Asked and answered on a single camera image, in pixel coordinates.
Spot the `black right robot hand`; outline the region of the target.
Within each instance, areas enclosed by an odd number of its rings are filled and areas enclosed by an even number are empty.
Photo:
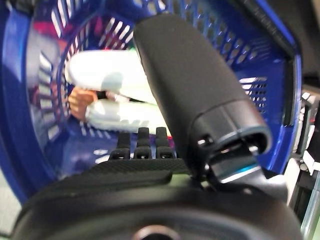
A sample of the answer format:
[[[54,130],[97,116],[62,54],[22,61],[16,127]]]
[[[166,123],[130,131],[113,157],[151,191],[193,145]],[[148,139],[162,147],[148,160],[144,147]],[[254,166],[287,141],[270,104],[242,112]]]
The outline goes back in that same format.
[[[301,240],[282,175],[257,155],[270,130],[208,40],[175,14],[137,23],[138,61],[178,158],[119,150],[34,195],[14,240]]]

